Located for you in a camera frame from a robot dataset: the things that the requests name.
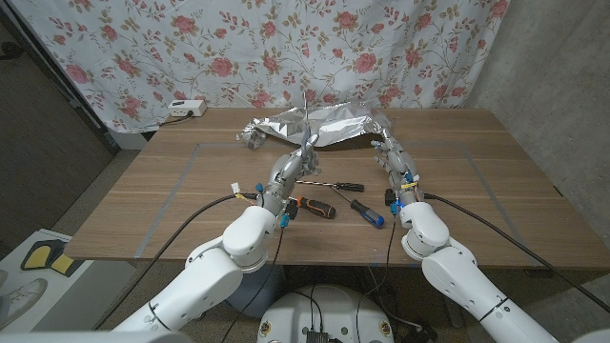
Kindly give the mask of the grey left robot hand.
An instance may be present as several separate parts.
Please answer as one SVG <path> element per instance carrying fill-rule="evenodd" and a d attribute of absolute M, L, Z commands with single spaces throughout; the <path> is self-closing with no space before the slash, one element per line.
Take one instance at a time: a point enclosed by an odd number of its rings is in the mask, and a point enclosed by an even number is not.
<path fill-rule="evenodd" d="M 318 138 L 318 133 L 310 134 L 302 141 L 299 149 L 282 155 L 275 162 L 268 183 L 257 200 L 258 206 L 274 216 L 280 216 L 295 188 L 296 181 L 301 177 L 321 172 L 318 167 L 318 156 L 314 150 Z"/>

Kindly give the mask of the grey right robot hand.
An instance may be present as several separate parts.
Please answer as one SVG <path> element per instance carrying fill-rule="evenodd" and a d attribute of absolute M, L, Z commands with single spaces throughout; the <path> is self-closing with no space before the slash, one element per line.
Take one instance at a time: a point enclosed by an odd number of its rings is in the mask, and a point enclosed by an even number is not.
<path fill-rule="evenodd" d="M 419 201 L 419 175 L 414 158 L 392 136 L 389 128 L 380 133 L 382 140 L 373 140 L 371 145 L 380 153 L 376 162 L 388 173 L 390 188 L 396 196 L 407 203 Z"/>

